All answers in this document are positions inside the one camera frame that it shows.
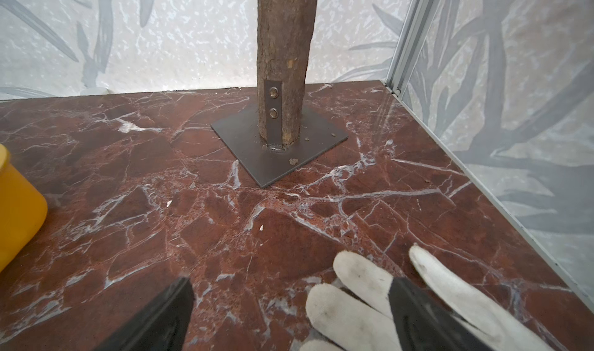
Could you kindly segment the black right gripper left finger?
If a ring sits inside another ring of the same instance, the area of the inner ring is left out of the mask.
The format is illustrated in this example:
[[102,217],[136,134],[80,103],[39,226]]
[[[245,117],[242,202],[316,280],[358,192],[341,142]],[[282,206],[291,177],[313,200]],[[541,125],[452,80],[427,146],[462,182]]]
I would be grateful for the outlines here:
[[189,278],[177,278],[97,350],[181,350],[195,295]]

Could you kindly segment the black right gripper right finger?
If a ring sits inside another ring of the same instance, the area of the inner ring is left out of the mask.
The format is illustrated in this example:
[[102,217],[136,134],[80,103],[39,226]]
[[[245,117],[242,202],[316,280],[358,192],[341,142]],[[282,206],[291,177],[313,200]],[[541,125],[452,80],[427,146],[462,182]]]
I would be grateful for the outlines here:
[[403,350],[490,349],[406,278],[392,281],[388,300]]

